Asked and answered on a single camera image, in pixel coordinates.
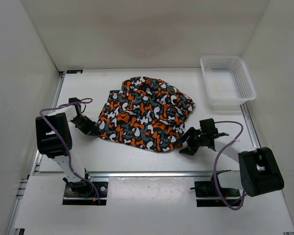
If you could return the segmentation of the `orange camouflage shorts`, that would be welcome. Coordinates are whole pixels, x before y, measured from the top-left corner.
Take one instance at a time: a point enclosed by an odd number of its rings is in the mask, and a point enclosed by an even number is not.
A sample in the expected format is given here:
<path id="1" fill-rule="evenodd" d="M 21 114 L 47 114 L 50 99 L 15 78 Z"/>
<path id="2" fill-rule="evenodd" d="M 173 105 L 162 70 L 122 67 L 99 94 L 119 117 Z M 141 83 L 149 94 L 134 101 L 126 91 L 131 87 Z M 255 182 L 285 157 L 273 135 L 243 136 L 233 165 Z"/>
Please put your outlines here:
<path id="1" fill-rule="evenodd" d="M 111 90 L 98 117 L 98 136 L 137 148 L 168 152 L 180 148 L 185 122 L 196 104 L 175 86 L 133 77 Z"/>

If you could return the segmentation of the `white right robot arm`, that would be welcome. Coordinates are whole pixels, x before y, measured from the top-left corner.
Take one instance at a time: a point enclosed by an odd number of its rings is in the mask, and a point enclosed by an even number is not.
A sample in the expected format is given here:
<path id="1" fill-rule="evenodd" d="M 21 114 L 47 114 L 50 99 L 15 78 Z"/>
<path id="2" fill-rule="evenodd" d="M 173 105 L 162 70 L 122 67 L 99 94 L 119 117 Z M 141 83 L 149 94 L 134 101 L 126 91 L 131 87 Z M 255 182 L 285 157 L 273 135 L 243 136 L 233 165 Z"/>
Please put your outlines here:
<path id="1" fill-rule="evenodd" d="M 217 153 L 213 166 L 210 190 L 214 195 L 223 195 L 228 188 L 243 190 L 250 197 L 279 191 L 284 180 L 272 150 L 268 147 L 255 148 L 232 138 L 227 133 L 203 132 L 191 127 L 177 141 L 187 143 L 179 152 L 193 156 L 200 147 L 207 147 Z M 239 165 L 238 171 L 217 171 L 220 155 L 231 158 Z"/>

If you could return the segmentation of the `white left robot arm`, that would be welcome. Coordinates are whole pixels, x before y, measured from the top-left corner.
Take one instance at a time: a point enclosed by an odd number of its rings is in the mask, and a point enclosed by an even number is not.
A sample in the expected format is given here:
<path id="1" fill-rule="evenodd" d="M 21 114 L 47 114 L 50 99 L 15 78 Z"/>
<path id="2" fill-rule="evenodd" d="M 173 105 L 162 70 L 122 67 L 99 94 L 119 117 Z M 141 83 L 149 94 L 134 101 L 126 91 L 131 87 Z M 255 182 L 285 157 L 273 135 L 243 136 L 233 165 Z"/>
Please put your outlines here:
<path id="1" fill-rule="evenodd" d="M 64 182 L 73 192 L 99 198 L 98 189 L 86 168 L 71 153 L 73 140 L 70 122 L 87 136 L 98 135 L 97 124 L 82 114 L 78 104 L 43 109 L 35 119 L 38 150 L 58 164 L 65 174 Z"/>

